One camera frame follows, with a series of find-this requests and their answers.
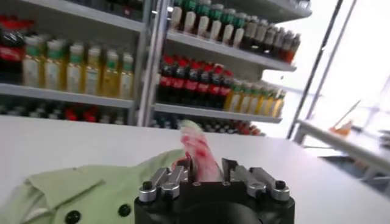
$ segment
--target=yellow bottle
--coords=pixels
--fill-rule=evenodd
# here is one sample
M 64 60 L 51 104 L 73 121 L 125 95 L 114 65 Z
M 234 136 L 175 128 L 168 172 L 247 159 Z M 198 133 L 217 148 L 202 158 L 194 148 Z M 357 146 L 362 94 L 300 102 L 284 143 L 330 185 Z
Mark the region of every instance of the yellow bottle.
M 118 97 L 119 93 L 119 56 L 116 51 L 107 52 L 107 64 L 103 74 L 102 95 L 105 97 Z
M 243 86 L 243 83 L 237 79 L 233 80 L 232 90 L 226 97 L 224 110 L 229 112 L 235 112 L 238 102 L 241 98 L 241 88 Z
M 272 111 L 272 117 L 280 117 L 282 115 L 282 109 L 285 104 L 286 92 L 284 90 L 278 90 L 274 109 Z
M 84 92 L 90 95 L 100 95 L 102 82 L 101 48 L 92 47 L 88 51 L 88 64 L 85 70 Z
M 23 81 L 26 86 L 41 87 L 44 60 L 37 37 L 26 37 L 26 56 L 23 59 Z
M 249 101 L 251 98 L 251 89 L 252 84 L 249 82 L 244 82 L 244 87 L 241 91 L 241 98 L 236 109 L 237 113 L 246 113 L 248 111 Z
M 71 93 L 84 92 L 85 65 L 83 62 L 84 47 L 74 44 L 70 49 L 70 62 L 66 72 L 66 89 Z
M 131 99 L 133 93 L 133 57 L 129 53 L 123 54 L 123 69 L 119 83 L 119 97 L 121 99 Z
M 44 66 L 44 87 L 64 90 L 66 79 L 66 61 L 64 42 L 52 40 L 48 43 L 48 58 Z

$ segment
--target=white table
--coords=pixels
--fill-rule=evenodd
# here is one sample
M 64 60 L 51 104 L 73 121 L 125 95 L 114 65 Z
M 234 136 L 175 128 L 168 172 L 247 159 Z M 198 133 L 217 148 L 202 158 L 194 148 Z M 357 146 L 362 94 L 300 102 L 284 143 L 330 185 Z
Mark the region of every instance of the white table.
M 132 166 L 181 147 L 176 130 L 0 116 L 0 203 L 28 175 L 86 164 Z M 390 222 L 390 201 L 285 139 L 207 134 L 218 161 L 285 180 L 297 224 Z

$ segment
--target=bottle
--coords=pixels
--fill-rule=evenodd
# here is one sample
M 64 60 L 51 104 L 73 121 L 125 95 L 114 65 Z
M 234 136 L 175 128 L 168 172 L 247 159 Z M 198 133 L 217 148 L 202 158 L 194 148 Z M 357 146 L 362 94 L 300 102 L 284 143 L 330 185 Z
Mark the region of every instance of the bottle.
M 101 48 L 92 47 L 88 50 L 88 64 L 85 72 L 85 93 L 100 95 L 102 80 Z
M 259 25 L 257 26 L 255 41 L 253 44 L 253 48 L 259 54 L 264 52 L 264 39 L 266 37 L 267 29 L 268 29 L 268 23 L 265 19 L 262 19 Z
M 241 101 L 241 91 L 243 83 L 237 79 L 233 80 L 232 90 L 226 98 L 224 110 L 229 112 L 235 112 L 238 108 L 238 103 Z
M 225 9 L 224 14 L 221 18 L 221 29 L 219 30 L 218 34 L 218 41 L 222 42 L 223 44 L 229 44 L 230 39 L 232 38 L 234 26 L 233 26 L 233 20 L 236 14 L 235 9 Z
M 297 35 L 295 35 L 294 39 L 292 40 L 290 49 L 287 51 L 286 54 L 286 61 L 288 63 L 291 64 L 293 62 L 293 59 L 295 57 L 299 45 L 300 45 L 300 34 L 297 33 Z
M 107 64 L 103 73 L 102 95 L 105 97 L 117 97 L 119 89 L 118 72 L 119 55 L 114 50 L 107 52 Z
M 64 89 L 66 79 L 64 45 L 64 42 L 60 40 L 52 40 L 48 43 L 48 58 L 44 66 L 44 87 L 46 89 Z
M 254 45 L 254 38 L 257 29 L 257 16 L 251 16 L 250 21 L 246 24 L 243 40 L 241 41 L 241 48 L 247 51 L 252 50 Z
M 212 67 L 210 65 L 206 65 L 203 69 L 203 72 L 200 74 L 199 84 L 198 84 L 197 89 L 196 89 L 196 92 L 197 92 L 196 104 L 198 106 L 205 107 L 207 104 L 207 92 L 208 92 L 208 87 L 210 86 L 210 71 L 211 70 L 212 70 Z
M 191 33 L 192 29 L 194 28 L 195 23 L 195 8 L 196 8 L 196 1 L 195 0 L 186 0 L 184 5 L 184 14 L 185 20 L 183 24 L 183 31 L 186 33 Z
M 249 82 L 244 82 L 243 90 L 241 91 L 241 100 L 238 102 L 238 107 L 236 112 L 246 113 L 249 107 L 249 101 L 252 97 L 252 84 Z
M 23 79 L 26 86 L 41 87 L 44 61 L 41 57 L 40 40 L 37 37 L 26 37 L 26 56 L 23 60 Z
M 121 99 L 131 99 L 133 92 L 133 57 L 129 53 L 123 54 L 123 69 L 119 82 L 119 97 Z
M 182 91 L 183 91 L 184 81 L 185 81 L 185 67 L 186 66 L 187 66 L 186 61 L 183 59 L 180 59 L 179 66 L 173 72 L 172 93 L 170 95 L 170 101 L 172 103 L 182 103 L 181 97 L 182 97 Z
M 182 0 L 175 0 L 173 2 L 173 11 L 171 16 L 171 29 L 179 30 L 180 20 L 182 19 Z
M 196 101 L 196 89 L 198 86 L 199 64 L 192 62 L 184 87 L 184 104 L 194 105 Z
M 218 107 L 219 91 L 221 89 L 221 74 L 222 68 L 220 66 L 217 66 L 210 74 L 210 86 L 208 87 L 206 107 Z
M 292 31 L 287 31 L 283 39 L 282 49 L 279 52 L 279 59 L 286 61 L 287 60 L 287 52 L 291 49 L 291 45 L 293 44 L 294 34 Z
M 224 6 L 221 4 L 215 4 L 211 7 L 210 19 L 208 23 L 207 32 L 209 33 L 210 40 L 216 41 L 218 39 L 218 34 L 221 29 L 222 23 L 222 12 Z
M 270 54 L 272 49 L 272 44 L 274 43 L 275 34 L 277 28 L 275 24 L 271 23 L 268 27 L 266 37 L 264 38 L 264 51 L 265 54 Z
M 81 44 L 74 44 L 70 49 L 70 62 L 67 69 L 66 87 L 68 92 L 83 93 L 85 65 L 83 62 L 84 47 Z
M 221 80 L 221 89 L 219 90 L 219 97 L 216 104 L 216 108 L 224 108 L 226 98 L 229 95 L 230 89 L 232 87 L 232 82 L 232 73 L 228 70 L 225 70 Z
M 285 29 L 284 28 L 279 28 L 278 32 L 275 35 L 274 42 L 272 44 L 272 49 L 271 49 L 271 56 L 274 58 L 278 58 L 279 52 L 282 48 L 283 44 L 283 39 L 285 37 Z
M 244 25 L 245 25 L 245 13 L 237 13 L 235 19 L 233 20 L 234 30 L 232 33 L 232 38 L 230 39 L 230 45 L 233 47 L 239 47 L 244 36 Z
M 205 37 L 208 27 L 208 14 L 210 13 L 211 0 L 200 0 L 196 7 L 196 19 L 193 32 L 195 35 Z

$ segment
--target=plastic bottle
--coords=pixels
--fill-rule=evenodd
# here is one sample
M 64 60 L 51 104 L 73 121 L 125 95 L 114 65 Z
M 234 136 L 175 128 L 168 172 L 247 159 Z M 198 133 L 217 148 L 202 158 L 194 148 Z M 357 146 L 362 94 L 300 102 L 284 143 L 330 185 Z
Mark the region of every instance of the plastic bottle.
M 123 54 L 123 69 L 119 82 L 119 97 L 121 99 L 131 99 L 133 93 L 133 57 L 129 53 Z
M 210 13 L 211 0 L 200 0 L 196 7 L 196 19 L 194 23 L 194 34 L 205 37 L 208 27 L 208 14 Z
M 182 0 L 175 0 L 173 2 L 173 11 L 171 16 L 171 29 L 179 30 L 180 20 L 182 19 Z
M 66 61 L 64 42 L 48 42 L 48 58 L 44 65 L 44 87 L 46 89 L 64 90 L 66 80 Z
M 105 97 L 118 97 L 119 89 L 119 55 L 114 50 L 107 52 L 107 64 L 103 73 L 102 95 Z
M 85 93 L 91 95 L 100 95 L 102 66 L 101 66 L 101 48 L 92 47 L 88 50 L 88 63 L 85 72 Z
M 26 37 L 26 56 L 23 60 L 23 80 L 26 86 L 41 87 L 44 61 L 41 57 L 40 41 L 37 37 Z
M 241 92 L 241 100 L 238 102 L 238 107 L 236 112 L 246 113 L 248 111 L 249 102 L 252 98 L 252 84 L 249 82 L 244 82 L 243 91 Z
M 225 9 L 224 14 L 221 18 L 221 29 L 219 30 L 218 34 L 218 41 L 222 42 L 223 44 L 229 44 L 230 39 L 232 38 L 234 26 L 233 26 L 233 20 L 236 14 L 235 9 Z
M 254 38 L 257 29 L 257 16 L 251 16 L 250 21 L 246 24 L 243 40 L 241 41 L 241 48 L 249 51 L 254 45 Z
M 237 13 L 233 20 L 234 31 L 232 38 L 230 39 L 230 45 L 233 47 L 239 47 L 244 36 L 244 25 L 245 25 L 245 13 Z
M 83 93 L 85 86 L 84 46 L 74 44 L 70 48 L 70 62 L 66 74 L 66 88 L 71 93 Z
M 241 91 L 243 83 L 237 79 L 234 79 L 232 90 L 226 98 L 224 110 L 229 112 L 235 112 L 238 108 L 238 103 L 241 101 Z

